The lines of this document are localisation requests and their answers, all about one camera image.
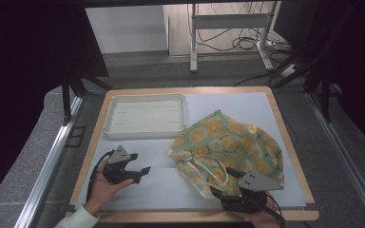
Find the yellow green floral cloth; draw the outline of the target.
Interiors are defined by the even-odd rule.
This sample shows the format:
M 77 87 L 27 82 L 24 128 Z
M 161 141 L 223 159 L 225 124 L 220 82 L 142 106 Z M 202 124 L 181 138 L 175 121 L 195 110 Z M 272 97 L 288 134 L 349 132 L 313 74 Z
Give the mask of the yellow green floral cloth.
M 283 157 L 276 140 L 262 129 L 239 123 L 220 110 L 189 126 L 171 144 L 168 156 L 206 199 L 213 197 L 211 187 L 225 195 L 240 192 L 239 181 L 226 173 L 227 167 L 284 181 Z

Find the person's right hand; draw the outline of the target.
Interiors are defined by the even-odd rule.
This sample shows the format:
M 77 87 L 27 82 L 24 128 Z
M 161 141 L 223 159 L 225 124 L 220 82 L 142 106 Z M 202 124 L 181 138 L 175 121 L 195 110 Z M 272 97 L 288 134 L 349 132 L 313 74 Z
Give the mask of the person's right hand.
M 268 201 L 265 206 L 272 211 L 277 212 L 278 209 L 273 201 L 272 195 L 267 192 L 267 196 Z M 280 228 L 279 221 L 265 211 L 260 211 L 254 214 L 245 214 L 245 216 L 255 228 Z

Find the wooden table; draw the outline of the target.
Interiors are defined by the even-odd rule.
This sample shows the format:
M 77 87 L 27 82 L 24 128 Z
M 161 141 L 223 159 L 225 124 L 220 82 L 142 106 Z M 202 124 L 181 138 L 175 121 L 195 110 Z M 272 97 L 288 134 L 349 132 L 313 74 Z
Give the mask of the wooden table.
M 167 93 L 188 93 L 188 94 L 221 94 L 221 93 L 250 93 L 265 92 L 267 97 L 272 101 L 272 108 L 276 112 L 276 120 L 279 130 L 282 132 L 282 138 L 289 147 L 289 157 L 294 166 L 301 190 L 305 195 L 306 205 L 298 209 L 284 209 L 281 211 L 284 218 L 288 221 L 312 221 L 319 217 L 318 207 L 310 191 L 308 182 L 303 174 L 303 170 L 298 161 L 298 156 L 290 140 L 287 128 L 281 117 L 278 104 L 273 95 L 272 90 L 267 86 L 206 86 L 206 87 L 172 87 L 172 88 L 146 88 L 146 89 L 121 89 L 110 90 L 105 96 L 97 123 L 95 125 L 89 146 L 85 155 L 85 159 L 75 185 L 70 205 L 73 208 L 79 208 L 86 200 L 86 188 L 88 178 L 93 168 L 93 150 L 98 144 L 99 127 L 104 123 L 106 105 L 110 103 L 112 95 L 144 95 L 144 94 L 167 94 Z M 160 211 L 115 211 L 106 208 L 100 214 L 101 223 L 215 223 L 215 222 L 244 222 L 245 219 L 233 212 L 226 212 L 221 208 L 218 210 L 160 210 Z

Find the aluminium rail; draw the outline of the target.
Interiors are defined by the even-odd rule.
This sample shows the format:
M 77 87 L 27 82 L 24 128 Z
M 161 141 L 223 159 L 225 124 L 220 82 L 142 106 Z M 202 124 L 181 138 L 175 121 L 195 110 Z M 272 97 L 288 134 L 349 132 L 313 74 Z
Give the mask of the aluminium rail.
M 60 127 L 55 141 L 49 150 L 48 156 L 42 165 L 42 169 L 30 191 L 29 197 L 23 207 L 22 212 L 20 213 L 18 220 L 14 225 L 14 228 L 30 227 L 40 205 L 41 199 L 46 192 L 52 172 L 54 171 L 55 166 L 61 157 L 62 151 L 65 148 L 67 137 L 75 123 L 76 116 L 79 112 L 81 104 L 83 103 L 83 100 L 83 98 L 75 97 L 72 101 L 70 105 L 70 120 L 66 125 L 62 125 Z
M 337 135 L 334 126 L 326 120 L 323 116 L 321 109 L 321 104 L 318 102 L 317 97 L 313 94 L 306 93 L 306 99 L 308 100 L 310 106 L 312 107 L 317 120 L 319 121 L 325 135 L 327 136 L 331 146 L 341 162 L 345 172 L 347 173 L 354 189 L 358 193 L 363 205 L 365 206 L 365 180 L 361 173 L 357 169 L 355 163 L 353 162 L 348 150 L 343 144 L 340 137 Z

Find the white power strip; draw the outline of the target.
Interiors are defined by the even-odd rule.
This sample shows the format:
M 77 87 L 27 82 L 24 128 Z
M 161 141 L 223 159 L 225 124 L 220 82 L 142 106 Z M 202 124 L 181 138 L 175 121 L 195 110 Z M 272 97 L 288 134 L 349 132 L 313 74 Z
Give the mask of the white power strip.
M 280 73 L 280 77 L 287 77 L 289 75 L 291 75 L 292 73 L 294 73 L 296 70 L 298 69 L 298 66 L 295 64 L 291 64 L 289 66 L 287 66 L 281 73 Z

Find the white table mat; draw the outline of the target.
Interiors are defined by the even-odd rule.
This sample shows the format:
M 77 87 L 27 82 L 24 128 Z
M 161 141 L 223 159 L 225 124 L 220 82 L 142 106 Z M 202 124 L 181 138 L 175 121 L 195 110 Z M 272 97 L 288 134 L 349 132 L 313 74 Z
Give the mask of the white table mat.
M 272 101 L 265 92 L 188 94 L 185 97 L 185 129 L 215 110 L 243 124 L 254 124 L 272 136 L 282 149 L 284 188 L 272 192 L 273 197 L 284 209 L 298 209 L 306 205 L 297 172 L 289 157 L 289 147 L 282 138 L 276 120 Z M 106 152 L 123 146 L 129 153 L 139 155 L 126 167 L 128 170 L 141 170 L 150 166 L 149 173 L 140 183 L 134 184 L 106 206 L 115 211 L 160 211 L 160 210 L 218 210 L 221 203 L 217 199 L 205 199 L 183 177 L 176 163 L 167 155 L 175 138 L 148 140 L 111 140 L 99 127 L 98 144 L 93 150 L 92 162 L 96 163 Z

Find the white metal desk frame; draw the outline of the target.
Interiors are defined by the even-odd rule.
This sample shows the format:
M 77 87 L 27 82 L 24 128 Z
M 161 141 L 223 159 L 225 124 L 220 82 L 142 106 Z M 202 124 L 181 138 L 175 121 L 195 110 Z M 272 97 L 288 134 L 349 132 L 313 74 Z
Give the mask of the white metal desk frame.
M 267 71 L 274 69 L 267 53 L 266 40 L 273 22 L 277 1 L 272 3 L 271 8 L 265 13 L 250 14 L 222 14 L 222 15 L 198 15 L 197 5 L 192 5 L 191 18 L 191 49 L 190 71 L 198 71 L 197 30 L 198 29 L 262 29 L 261 38 L 256 42 L 259 56 Z

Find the person's left hand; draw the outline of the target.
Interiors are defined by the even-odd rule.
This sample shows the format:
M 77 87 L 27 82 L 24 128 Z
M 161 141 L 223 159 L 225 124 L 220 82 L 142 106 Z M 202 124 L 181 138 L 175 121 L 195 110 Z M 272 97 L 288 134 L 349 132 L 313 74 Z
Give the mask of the person's left hand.
M 86 201 L 84 208 L 94 217 L 98 215 L 101 209 L 121 190 L 133 183 L 133 179 L 125 180 L 118 184 L 112 184 L 104 176 L 103 171 L 106 167 L 107 159 L 104 159 L 96 173 L 92 182 L 90 197 Z

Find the white plastic tray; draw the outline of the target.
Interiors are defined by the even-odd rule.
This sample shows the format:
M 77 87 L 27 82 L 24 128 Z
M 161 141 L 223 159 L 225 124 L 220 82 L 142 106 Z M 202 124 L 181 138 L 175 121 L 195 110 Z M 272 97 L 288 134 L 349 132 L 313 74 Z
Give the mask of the white plastic tray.
M 103 126 L 117 141 L 169 139 L 184 130 L 185 97 L 177 93 L 114 96 Z

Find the black metal stand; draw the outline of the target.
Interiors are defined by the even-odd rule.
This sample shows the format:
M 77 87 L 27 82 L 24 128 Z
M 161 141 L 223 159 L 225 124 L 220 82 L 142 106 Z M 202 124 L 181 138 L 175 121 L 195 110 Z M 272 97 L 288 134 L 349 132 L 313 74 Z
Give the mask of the black metal stand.
M 71 121 L 71 103 L 70 103 L 70 91 L 78 97 L 83 98 L 86 95 L 86 87 L 82 80 L 86 79 L 98 87 L 109 91 L 113 87 L 96 77 L 88 75 L 79 69 L 67 68 L 62 77 L 62 95 L 63 95 L 63 109 L 64 109 L 64 120 L 63 125 L 68 125 Z
M 279 88 L 307 73 L 308 76 L 302 88 L 305 92 L 309 93 L 315 92 L 317 86 L 321 85 L 320 113 L 328 123 L 331 121 L 329 115 L 329 99 L 331 95 L 330 72 L 334 58 L 333 48 L 358 2 L 359 0 L 344 0 L 344 3 L 337 8 L 334 18 L 322 29 L 317 37 L 311 43 L 300 49 L 300 52 L 311 51 L 319 46 L 319 50 L 314 59 L 285 78 L 270 84 L 271 88 Z

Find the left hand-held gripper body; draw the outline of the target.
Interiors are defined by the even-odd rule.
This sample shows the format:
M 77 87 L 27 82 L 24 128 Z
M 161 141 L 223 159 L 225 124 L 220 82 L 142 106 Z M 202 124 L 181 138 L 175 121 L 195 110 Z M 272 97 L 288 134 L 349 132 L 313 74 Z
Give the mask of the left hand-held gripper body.
M 104 177 L 110 183 L 118 184 L 131 179 L 133 171 L 125 170 L 128 163 L 132 162 L 129 155 L 121 145 L 111 150 L 111 155 L 103 171 Z

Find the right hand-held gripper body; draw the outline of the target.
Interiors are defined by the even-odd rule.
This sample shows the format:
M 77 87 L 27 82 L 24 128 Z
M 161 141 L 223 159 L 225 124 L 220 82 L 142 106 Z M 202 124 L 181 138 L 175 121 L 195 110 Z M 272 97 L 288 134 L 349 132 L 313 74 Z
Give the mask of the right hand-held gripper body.
M 284 183 L 272 180 L 255 171 L 244 172 L 245 175 L 239 181 L 240 192 L 236 196 L 225 195 L 226 202 L 221 202 L 224 211 L 239 212 L 245 214 L 265 211 L 274 214 L 274 211 L 265 205 L 268 201 L 267 191 L 282 190 Z

